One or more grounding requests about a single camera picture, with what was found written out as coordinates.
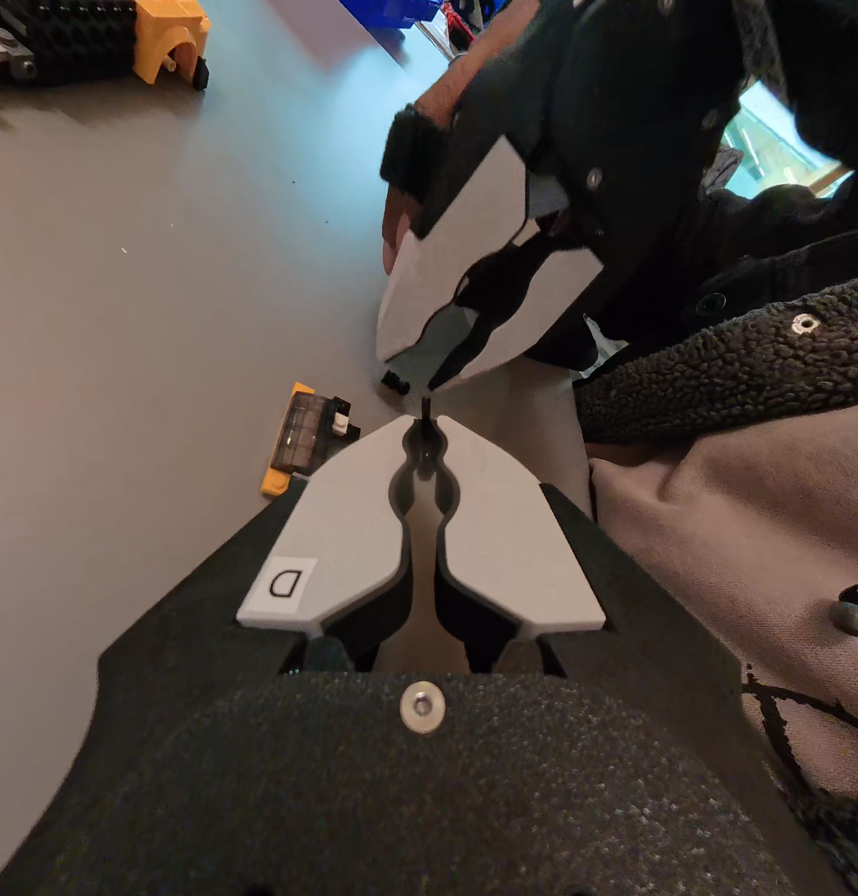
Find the black wired earbud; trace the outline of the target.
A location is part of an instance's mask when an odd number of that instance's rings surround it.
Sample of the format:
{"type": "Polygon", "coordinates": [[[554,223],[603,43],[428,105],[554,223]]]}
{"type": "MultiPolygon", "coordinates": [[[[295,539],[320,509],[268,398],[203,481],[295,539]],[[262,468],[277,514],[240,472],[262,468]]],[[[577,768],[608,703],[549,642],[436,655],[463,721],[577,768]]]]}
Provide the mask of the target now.
{"type": "Polygon", "coordinates": [[[845,588],[828,609],[831,624],[839,631],[858,637],[858,584],[845,588]]]}

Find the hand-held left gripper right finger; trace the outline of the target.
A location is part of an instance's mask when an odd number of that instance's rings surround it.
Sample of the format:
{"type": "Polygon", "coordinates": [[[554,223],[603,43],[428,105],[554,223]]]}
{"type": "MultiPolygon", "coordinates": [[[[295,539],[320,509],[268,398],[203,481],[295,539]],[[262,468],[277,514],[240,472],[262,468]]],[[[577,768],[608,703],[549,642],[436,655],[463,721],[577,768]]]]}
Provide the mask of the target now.
{"type": "Polygon", "coordinates": [[[435,424],[454,486],[438,559],[453,585],[522,637],[601,630],[603,609],[540,480],[456,420],[435,424]]]}

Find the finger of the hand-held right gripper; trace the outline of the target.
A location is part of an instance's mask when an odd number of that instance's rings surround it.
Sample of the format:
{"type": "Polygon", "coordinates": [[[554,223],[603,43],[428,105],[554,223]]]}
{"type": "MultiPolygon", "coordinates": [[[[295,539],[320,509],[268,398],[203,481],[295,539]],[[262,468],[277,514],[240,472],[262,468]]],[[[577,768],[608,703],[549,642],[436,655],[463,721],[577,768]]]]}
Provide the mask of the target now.
{"type": "Polygon", "coordinates": [[[430,232],[405,234],[378,311],[378,361],[421,342],[468,271],[512,242],[526,221],[526,191],[524,161],[501,137],[430,232]]]}
{"type": "Polygon", "coordinates": [[[590,248],[521,246],[467,279],[454,307],[471,328],[429,381],[436,392],[484,375],[532,349],[602,272],[590,248]]]}

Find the large lego vehicle build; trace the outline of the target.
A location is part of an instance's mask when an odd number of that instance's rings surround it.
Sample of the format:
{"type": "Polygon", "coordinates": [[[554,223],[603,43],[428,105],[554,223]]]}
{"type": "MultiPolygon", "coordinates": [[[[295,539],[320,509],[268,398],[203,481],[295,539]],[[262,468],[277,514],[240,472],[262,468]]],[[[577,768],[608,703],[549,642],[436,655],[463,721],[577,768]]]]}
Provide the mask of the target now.
{"type": "Polygon", "coordinates": [[[0,1],[0,81],[58,86],[175,73],[209,85],[210,20],[188,1],[0,1]]]}

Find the small lego windshield assembly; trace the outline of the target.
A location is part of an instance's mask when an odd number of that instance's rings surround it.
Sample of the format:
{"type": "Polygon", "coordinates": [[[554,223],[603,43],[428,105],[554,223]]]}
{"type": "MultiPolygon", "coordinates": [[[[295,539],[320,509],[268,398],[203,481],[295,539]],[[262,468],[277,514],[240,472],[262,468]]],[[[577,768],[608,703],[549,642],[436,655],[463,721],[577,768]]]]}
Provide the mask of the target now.
{"type": "Polygon", "coordinates": [[[319,395],[296,382],[259,492],[266,499],[281,496],[293,479],[311,478],[360,436],[360,428],[351,422],[349,401],[319,395]]]}

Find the blue plastic bin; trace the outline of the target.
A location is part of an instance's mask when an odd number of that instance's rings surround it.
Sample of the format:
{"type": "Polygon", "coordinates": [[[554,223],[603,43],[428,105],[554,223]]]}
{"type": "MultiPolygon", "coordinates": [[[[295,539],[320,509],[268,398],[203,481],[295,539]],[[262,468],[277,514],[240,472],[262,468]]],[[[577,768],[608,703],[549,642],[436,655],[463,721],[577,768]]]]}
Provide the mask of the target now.
{"type": "Polygon", "coordinates": [[[365,28],[409,29],[432,21],[443,1],[341,1],[365,28]]]}

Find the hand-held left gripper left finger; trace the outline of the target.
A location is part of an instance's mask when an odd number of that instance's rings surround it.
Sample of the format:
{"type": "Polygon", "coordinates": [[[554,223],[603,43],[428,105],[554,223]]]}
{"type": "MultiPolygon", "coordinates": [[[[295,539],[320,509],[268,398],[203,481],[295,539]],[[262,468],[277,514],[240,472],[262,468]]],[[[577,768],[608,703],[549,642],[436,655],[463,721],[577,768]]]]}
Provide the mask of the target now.
{"type": "Polygon", "coordinates": [[[313,474],[236,613],[240,625],[319,635],[405,570],[392,489],[417,422],[398,417],[313,474]]]}

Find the person's right hand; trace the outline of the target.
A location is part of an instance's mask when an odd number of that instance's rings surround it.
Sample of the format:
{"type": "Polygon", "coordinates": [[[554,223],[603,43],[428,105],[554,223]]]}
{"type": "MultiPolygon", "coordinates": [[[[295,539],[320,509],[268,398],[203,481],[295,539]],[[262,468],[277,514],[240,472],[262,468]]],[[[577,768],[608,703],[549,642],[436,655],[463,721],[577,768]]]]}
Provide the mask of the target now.
{"type": "MultiPolygon", "coordinates": [[[[468,51],[456,58],[438,80],[417,100],[416,109],[436,126],[450,125],[458,101],[469,83],[489,60],[513,45],[540,9],[538,1],[506,2],[474,40],[468,51]]],[[[390,275],[408,227],[416,222],[422,206],[412,196],[389,185],[381,223],[382,265],[390,275]]]]}

